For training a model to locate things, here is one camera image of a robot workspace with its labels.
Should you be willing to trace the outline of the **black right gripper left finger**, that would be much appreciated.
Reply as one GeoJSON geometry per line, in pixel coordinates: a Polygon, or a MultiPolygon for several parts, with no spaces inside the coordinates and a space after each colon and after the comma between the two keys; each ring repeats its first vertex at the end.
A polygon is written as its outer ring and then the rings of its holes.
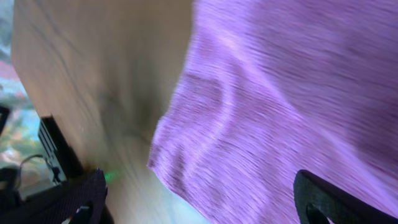
{"type": "Polygon", "coordinates": [[[113,223],[107,195],[104,172],[95,169],[2,211],[1,223],[113,223]]]}

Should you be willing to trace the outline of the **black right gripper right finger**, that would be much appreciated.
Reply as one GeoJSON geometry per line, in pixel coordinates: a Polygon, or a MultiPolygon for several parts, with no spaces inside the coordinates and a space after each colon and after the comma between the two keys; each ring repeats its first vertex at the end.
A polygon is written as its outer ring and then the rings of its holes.
{"type": "Polygon", "coordinates": [[[294,201],[301,224],[397,224],[397,218],[307,170],[295,176],[294,201]]]}

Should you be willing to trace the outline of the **purple microfiber cloth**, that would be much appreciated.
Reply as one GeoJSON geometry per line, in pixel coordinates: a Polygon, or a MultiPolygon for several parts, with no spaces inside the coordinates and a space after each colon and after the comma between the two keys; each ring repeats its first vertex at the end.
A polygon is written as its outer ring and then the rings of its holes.
{"type": "Polygon", "coordinates": [[[148,166],[213,223],[298,223],[306,169],[397,215],[397,1],[207,0],[148,166]]]}

